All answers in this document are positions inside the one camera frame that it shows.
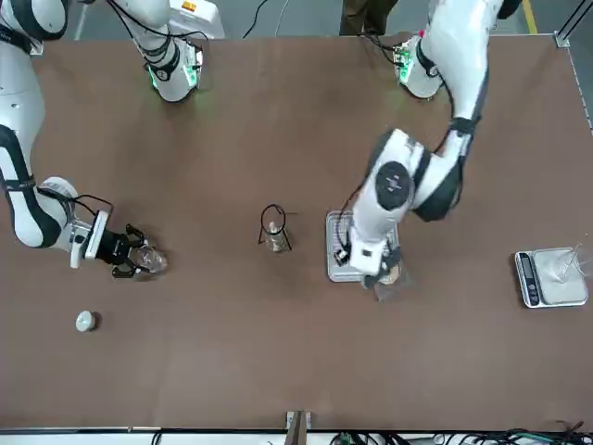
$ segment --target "robotic arm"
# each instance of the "robotic arm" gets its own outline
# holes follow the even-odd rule
[[[144,20],[146,27],[167,31],[167,0],[126,1],[125,5],[130,20],[135,15],[138,23]],[[109,212],[103,210],[94,211],[92,224],[80,220],[75,206],[88,196],[79,196],[68,181],[57,177],[37,186],[32,174],[31,151],[44,121],[44,99],[31,54],[43,50],[43,41],[64,34],[68,9],[69,0],[0,0],[0,182],[12,227],[25,246],[66,250],[74,268],[80,267],[82,259],[99,259],[113,266],[116,277],[155,272],[150,266],[164,260],[155,250],[146,255],[151,247],[142,232],[129,224],[125,234],[109,231]],[[185,97],[196,86],[183,74],[189,50],[180,49],[172,38],[149,41],[141,35],[140,25],[135,22],[134,26],[145,57],[166,73],[155,83],[161,96],[169,101]]]
[[[408,210],[426,222],[441,220],[461,197],[463,166],[486,98],[488,37],[502,4],[433,2],[423,36],[396,48],[399,82],[419,98],[431,97],[444,83],[453,117],[435,152],[395,130],[384,134],[372,153],[346,248],[335,254],[339,263],[349,261],[366,275],[365,286],[389,275],[397,263],[399,251],[387,245],[387,235]]]

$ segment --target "gray floor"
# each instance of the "gray floor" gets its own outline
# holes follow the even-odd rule
[[[238,39],[249,28],[260,0],[214,0],[221,13],[227,38]],[[429,0],[400,0],[394,7],[387,33],[416,31],[426,24]],[[274,35],[284,0],[269,0],[258,18],[250,38]],[[67,36],[77,37],[83,6],[74,5]],[[342,0],[291,0],[284,12],[279,35],[337,35],[340,26]],[[525,33],[523,11],[498,24],[497,32]],[[127,37],[117,17],[102,1],[88,6],[86,19],[79,32],[81,40],[120,40]]]
[[[538,32],[554,32],[576,10],[580,0],[531,0]],[[569,38],[574,69],[590,111],[593,110],[593,9]]]
[[[250,26],[261,0],[211,0],[221,13],[227,38],[239,39]],[[387,22],[387,34],[416,31],[426,23],[430,0],[400,0]],[[530,0],[538,32],[554,32],[570,16],[580,0]],[[249,38],[273,36],[284,0],[268,0],[259,12],[257,26]],[[284,12],[279,35],[337,35],[342,0],[290,0]],[[528,33],[524,8],[501,20],[496,33]],[[123,40],[126,31],[107,4],[98,0],[92,6],[75,4],[70,15],[67,38],[74,40]],[[583,97],[593,108],[593,10],[579,25],[571,41],[571,55]]]

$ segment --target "digital scale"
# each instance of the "digital scale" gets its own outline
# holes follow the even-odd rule
[[[565,283],[547,272],[553,261],[570,251],[571,248],[547,248],[515,253],[523,301],[528,308],[582,306],[587,302],[585,278],[575,267],[568,271]]]

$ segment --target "orange label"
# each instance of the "orange label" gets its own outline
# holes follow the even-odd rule
[[[194,12],[196,10],[196,4],[191,2],[183,2],[182,8]]]

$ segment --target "brown tabletop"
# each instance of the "brown tabletop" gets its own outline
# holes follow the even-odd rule
[[[111,199],[170,253],[148,283],[21,246],[0,204],[0,426],[318,428],[593,426],[593,306],[527,310],[520,249],[590,231],[593,144],[565,50],[493,37],[463,199],[400,226],[412,286],[380,304],[326,276],[324,222],[389,126],[435,146],[447,94],[408,97],[369,42],[216,42],[205,89],[151,91],[132,44],[51,44],[33,165]],[[258,246],[287,211],[294,250]],[[76,331],[82,310],[104,321]]]

